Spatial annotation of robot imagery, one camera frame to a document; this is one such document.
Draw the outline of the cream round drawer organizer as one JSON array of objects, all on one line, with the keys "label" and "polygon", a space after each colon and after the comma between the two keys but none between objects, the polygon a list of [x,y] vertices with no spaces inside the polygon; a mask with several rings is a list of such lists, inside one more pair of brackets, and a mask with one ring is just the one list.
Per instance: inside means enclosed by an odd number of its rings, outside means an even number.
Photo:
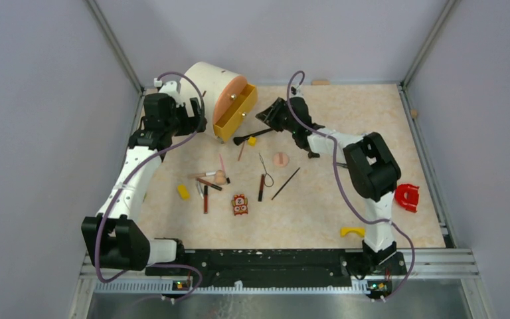
[{"label": "cream round drawer organizer", "polygon": [[258,89],[242,74],[197,62],[185,73],[205,102],[205,133],[226,143],[258,101]]}]

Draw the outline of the black makeup brush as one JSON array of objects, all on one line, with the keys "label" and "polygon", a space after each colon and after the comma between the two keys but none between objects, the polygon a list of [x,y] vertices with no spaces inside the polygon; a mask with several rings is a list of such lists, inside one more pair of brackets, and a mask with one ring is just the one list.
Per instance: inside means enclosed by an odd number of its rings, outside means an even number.
[{"label": "black makeup brush", "polygon": [[268,132],[271,132],[273,131],[272,128],[267,128],[265,130],[260,130],[260,131],[257,131],[257,132],[254,132],[254,133],[251,133],[251,134],[248,134],[248,135],[245,135],[245,136],[236,136],[236,137],[233,137],[232,141],[234,142],[234,144],[236,146],[239,146],[241,143],[249,140],[250,138],[255,138],[257,136],[260,136],[262,134],[266,134]]}]

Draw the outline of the thin black stick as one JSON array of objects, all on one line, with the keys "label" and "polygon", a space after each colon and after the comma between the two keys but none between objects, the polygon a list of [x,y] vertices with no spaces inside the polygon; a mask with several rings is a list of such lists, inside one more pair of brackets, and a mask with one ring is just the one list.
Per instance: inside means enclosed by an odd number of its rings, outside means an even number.
[{"label": "thin black stick", "polygon": [[300,171],[301,167],[298,167],[288,178],[287,180],[280,186],[280,188],[275,192],[272,196],[271,200],[275,200],[275,198],[283,191],[286,185],[296,176],[296,174]]}]

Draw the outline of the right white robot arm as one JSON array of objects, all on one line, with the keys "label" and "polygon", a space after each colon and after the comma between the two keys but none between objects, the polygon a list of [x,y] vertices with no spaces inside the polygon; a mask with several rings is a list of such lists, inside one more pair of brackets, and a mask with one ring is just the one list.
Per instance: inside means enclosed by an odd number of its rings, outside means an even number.
[{"label": "right white robot arm", "polygon": [[[393,221],[392,204],[402,172],[384,138],[377,132],[351,135],[314,122],[302,93],[302,84],[288,82],[286,97],[277,98],[256,118],[276,131],[287,131],[296,146],[309,156],[331,156],[339,192],[358,220],[365,224],[363,252],[355,263],[347,263],[349,274],[362,279],[380,274],[396,256],[394,233],[411,238]],[[365,203],[359,213],[348,198],[340,180],[339,163],[347,166],[354,190]]]}]

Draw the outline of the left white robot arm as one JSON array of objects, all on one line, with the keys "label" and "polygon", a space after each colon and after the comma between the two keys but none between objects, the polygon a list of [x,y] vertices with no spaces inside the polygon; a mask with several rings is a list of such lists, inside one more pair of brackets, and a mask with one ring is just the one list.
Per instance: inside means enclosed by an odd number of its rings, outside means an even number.
[{"label": "left white robot arm", "polygon": [[93,217],[85,217],[82,235],[98,280],[109,283],[118,278],[106,278],[103,268],[141,271],[161,263],[169,274],[179,274],[186,267],[186,256],[178,251],[177,239],[148,239],[136,220],[150,181],[163,163],[165,154],[184,142],[173,143],[173,137],[191,140],[204,132],[205,101],[198,86],[184,74],[196,92],[189,99],[181,96],[176,81],[155,81],[157,92],[143,100],[144,115],[137,130],[130,136],[121,172],[105,203]]}]

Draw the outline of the black hair loop tool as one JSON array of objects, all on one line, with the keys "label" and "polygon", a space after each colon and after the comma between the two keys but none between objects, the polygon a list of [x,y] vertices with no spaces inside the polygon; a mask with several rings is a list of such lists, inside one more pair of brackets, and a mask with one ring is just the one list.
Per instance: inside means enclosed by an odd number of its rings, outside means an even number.
[{"label": "black hair loop tool", "polygon": [[274,185],[274,178],[269,174],[264,158],[261,153],[258,154],[260,163],[262,164],[264,173],[263,173],[263,185],[265,187],[272,187]]}]

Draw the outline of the pink thin brush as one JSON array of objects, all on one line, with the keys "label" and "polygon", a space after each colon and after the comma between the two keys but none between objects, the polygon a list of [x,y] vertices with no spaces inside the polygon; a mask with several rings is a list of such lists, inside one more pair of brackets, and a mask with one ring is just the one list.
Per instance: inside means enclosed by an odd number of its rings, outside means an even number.
[{"label": "pink thin brush", "polygon": [[224,160],[223,160],[222,155],[218,154],[218,158],[219,158],[219,161],[220,161],[221,170],[222,170],[222,172],[224,174],[224,178],[226,180],[226,184],[230,184],[230,178],[229,178],[229,176],[226,173],[226,169],[225,169]]}]

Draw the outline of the dark red lip gloss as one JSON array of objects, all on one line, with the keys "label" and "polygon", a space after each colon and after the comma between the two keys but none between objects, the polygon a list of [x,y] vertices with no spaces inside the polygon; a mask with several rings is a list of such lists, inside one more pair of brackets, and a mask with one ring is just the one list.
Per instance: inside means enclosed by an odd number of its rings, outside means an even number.
[{"label": "dark red lip gloss", "polygon": [[263,200],[265,179],[266,179],[266,175],[262,174],[260,176],[260,184],[259,184],[259,190],[258,190],[258,202],[262,202],[262,200]]}]

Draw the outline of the brown lipstick tube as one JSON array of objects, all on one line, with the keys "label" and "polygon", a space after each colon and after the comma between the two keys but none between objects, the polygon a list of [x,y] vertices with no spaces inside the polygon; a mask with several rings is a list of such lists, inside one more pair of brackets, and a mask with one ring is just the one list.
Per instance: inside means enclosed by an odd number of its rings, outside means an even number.
[{"label": "brown lipstick tube", "polygon": [[211,183],[211,182],[209,182],[209,181],[207,181],[205,179],[197,177],[195,180],[198,181],[199,183],[202,183],[203,185],[206,185],[206,186],[211,187],[213,189],[216,189],[218,191],[222,191],[222,187],[221,186],[219,186],[217,184],[214,184],[214,183]]}]

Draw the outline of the white glue tube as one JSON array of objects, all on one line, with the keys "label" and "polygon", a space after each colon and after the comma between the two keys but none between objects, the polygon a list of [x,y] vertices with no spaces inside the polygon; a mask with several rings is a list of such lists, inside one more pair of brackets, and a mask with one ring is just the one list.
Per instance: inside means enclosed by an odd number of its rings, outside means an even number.
[{"label": "white glue tube", "polygon": [[203,189],[203,186],[197,182],[197,189],[198,189],[198,192],[199,192],[199,195],[202,199],[204,199],[204,189]]}]

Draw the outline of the yellow wedge block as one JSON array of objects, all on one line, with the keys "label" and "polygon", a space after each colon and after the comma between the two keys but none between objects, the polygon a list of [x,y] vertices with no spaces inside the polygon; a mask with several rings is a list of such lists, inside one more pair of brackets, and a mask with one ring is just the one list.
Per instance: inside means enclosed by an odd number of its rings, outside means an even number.
[{"label": "yellow wedge block", "polygon": [[184,184],[179,184],[177,186],[177,192],[182,200],[188,200],[190,198],[189,191]]}]

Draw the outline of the red owl number toy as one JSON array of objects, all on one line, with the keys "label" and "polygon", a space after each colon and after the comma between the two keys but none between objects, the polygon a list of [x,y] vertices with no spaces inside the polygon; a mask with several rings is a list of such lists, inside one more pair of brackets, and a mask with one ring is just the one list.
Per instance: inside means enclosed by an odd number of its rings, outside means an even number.
[{"label": "red owl number toy", "polygon": [[248,214],[248,199],[244,194],[234,195],[231,204],[234,216]]}]

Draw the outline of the yellow arch block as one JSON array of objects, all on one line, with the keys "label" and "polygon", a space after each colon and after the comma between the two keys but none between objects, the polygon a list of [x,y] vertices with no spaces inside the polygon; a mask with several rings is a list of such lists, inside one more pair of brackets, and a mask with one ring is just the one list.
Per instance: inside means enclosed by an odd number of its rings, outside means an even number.
[{"label": "yellow arch block", "polygon": [[360,227],[343,227],[339,232],[341,237],[346,237],[349,234],[354,234],[360,238],[365,237],[365,229]]}]

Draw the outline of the wooden peg at wall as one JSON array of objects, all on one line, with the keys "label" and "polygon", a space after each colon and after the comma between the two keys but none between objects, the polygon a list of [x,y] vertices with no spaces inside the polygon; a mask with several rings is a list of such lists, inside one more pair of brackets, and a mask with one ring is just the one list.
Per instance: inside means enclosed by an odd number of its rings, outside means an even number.
[{"label": "wooden peg at wall", "polygon": [[311,81],[312,86],[327,86],[330,85],[329,80],[312,80]]}]

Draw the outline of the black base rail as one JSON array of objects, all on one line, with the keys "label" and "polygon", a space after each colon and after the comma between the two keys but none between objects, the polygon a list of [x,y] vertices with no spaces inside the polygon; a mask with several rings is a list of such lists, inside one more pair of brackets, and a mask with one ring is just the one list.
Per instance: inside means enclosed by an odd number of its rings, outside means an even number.
[{"label": "black base rail", "polygon": [[147,276],[200,278],[201,287],[326,288],[351,286],[353,279],[385,279],[407,272],[402,253],[375,265],[354,249],[232,250],[199,249],[178,255],[176,263],[147,267]]}]

